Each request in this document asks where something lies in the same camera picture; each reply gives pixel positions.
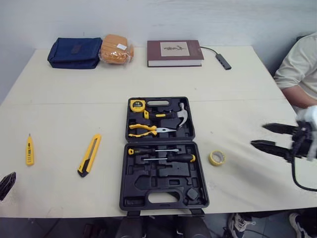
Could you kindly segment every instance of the blue pouch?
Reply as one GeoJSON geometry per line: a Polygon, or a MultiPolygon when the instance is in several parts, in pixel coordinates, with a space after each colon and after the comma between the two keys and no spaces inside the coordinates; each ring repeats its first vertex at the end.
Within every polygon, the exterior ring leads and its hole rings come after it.
{"type": "Polygon", "coordinates": [[[101,38],[58,38],[48,61],[53,68],[96,68],[102,42],[101,38]]]}

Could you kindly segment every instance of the roll of tape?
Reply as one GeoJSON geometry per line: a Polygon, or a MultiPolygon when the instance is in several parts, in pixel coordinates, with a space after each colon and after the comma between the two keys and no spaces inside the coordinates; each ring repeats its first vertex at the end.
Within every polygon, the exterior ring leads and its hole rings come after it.
{"type": "Polygon", "coordinates": [[[226,162],[226,156],[219,150],[212,151],[209,155],[209,162],[214,166],[222,165],[226,162]]]}

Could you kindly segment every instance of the hammer head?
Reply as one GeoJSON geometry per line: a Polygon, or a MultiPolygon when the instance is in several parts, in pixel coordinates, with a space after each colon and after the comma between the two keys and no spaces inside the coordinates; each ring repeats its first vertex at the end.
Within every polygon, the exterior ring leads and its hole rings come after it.
{"type": "Polygon", "coordinates": [[[181,128],[183,126],[183,124],[187,121],[188,113],[184,109],[184,104],[183,103],[180,103],[179,107],[181,108],[181,110],[179,112],[177,112],[177,117],[178,118],[183,118],[183,121],[181,122],[181,124],[179,124],[179,128],[181,128]]]}

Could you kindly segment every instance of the black tool case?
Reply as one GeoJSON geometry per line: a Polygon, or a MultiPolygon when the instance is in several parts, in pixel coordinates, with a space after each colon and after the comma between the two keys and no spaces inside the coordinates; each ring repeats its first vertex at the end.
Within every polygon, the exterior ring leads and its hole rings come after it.
{"type": "Polygon", "coordinates": [[[138,212],[152,209],[190,209],[193,214],[203,213],[201,208],[209,205],[209,198],[198,147],[192,141],[195,137],[195,130],[186,97],[130,98],[125,136],[128,143],[124,147],[122,167],[120,194],[120,208],[122,210],[138,212]],[[183,103],[188,118],[180,128],[178,125],[183,121],[183,118],[145,119],[144,113],[133,112],[130,109],[131,100],[145,100],[146,110],[150,113],[178,112],[181,110],[180,103],[183,103]],[[149,106],[149,102],[166,102],[167,105],[149,106]],[[129,134],[142,134],[147,130],[143,128],[130,129],[129,125],[132,124],[155,125],[176,129],[176,131],[134,138],[129,134]],[[155,150],[179,149],[179,151],[130,155],[128,150],[136,147],[155,150]],[[196,160],[191,163],[169,162],[167,160],[144,161],[144,159],[166,158],[179,154],[193,154],[196,160]],[[151,203],[149,195],[153,192],[167,192],[174,196],[177,202],[151,203]]]}

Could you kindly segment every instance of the beige shirt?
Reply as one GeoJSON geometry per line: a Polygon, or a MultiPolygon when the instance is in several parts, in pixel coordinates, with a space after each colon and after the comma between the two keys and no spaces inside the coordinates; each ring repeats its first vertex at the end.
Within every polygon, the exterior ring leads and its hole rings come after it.
{"type": "Polygon", "coordinates": [[[317,99],[317,32],[301,38],[275,73],[280,89],[299,85],[317,99]]]}

